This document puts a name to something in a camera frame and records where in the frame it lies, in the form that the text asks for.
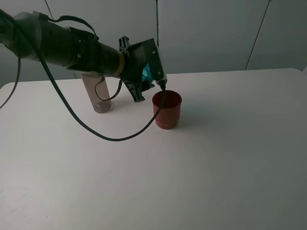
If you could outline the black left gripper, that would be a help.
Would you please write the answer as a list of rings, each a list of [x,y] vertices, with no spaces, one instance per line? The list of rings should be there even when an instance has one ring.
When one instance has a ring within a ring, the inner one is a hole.
[[[123,80],[123,83],[136,103],[145,100],[142,95],[143,92],[155,87],[152,82],[142,82],[142,70],[146,65],[142,46],[144,41],[131,45],[128,37],[123,36],[119,39],[119,50],[124,55],[125,61],[120,79]]]

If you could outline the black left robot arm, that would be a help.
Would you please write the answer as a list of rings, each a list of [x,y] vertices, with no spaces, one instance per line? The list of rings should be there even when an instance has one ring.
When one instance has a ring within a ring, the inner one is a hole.
[[[0,12],[0,42],[22,59],[62,66],[65,69],[121,79],[135,102],[154,87],[142,76],[147,62],[142,44],[119,39],[119,49],[99,42],[95,32],[57,25],[39,12],[10,16]]]

